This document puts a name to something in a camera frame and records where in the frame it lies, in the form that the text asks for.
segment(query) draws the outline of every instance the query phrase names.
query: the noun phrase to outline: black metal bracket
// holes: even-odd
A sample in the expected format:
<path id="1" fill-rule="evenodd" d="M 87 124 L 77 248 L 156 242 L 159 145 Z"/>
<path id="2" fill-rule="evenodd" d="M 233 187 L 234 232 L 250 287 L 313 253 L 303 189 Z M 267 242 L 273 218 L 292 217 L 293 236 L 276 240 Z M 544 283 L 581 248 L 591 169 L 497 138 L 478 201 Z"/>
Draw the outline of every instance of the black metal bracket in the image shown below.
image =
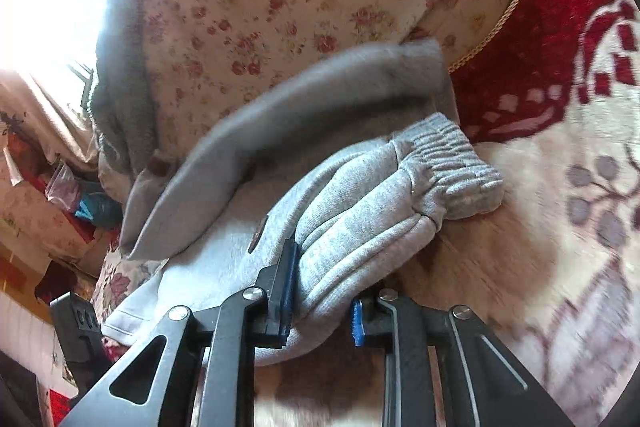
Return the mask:
<path id="1" fill-rule="evenodd" d="M 300 247 L 287 239 L 278 263 L 260 270 L 254 286 L 216 308 L 171 308 L 110 369 L 92 363 L 98 356 L 94 319 L 87 335 L 78 318 L 78 311 L 83 319 L 89 308 L 93 312 L 91 304 L 75 295 L 54 301 L 54 325 L 67 363 L 84 364 L 81 371 L 69 366 L 81 382 L 81 399 L 62 427 L 184 427 L 194 411 L 200 427 L 252 427 L 254 350 L 286 345 L 299 258 Z M 87 342 L 89 355 L 82 350 Z M 198 386 L 206 351 L 204 381 Z"/>
<path id="2" fill-rule="evenodd" d="M 357 346 L 385 349 L 383 427 L 436 425 L 435 347 L 447 425 L 572 427 L 560 406 L 465 305 L 424 308 L 382 289 L 353 304 Z"/>

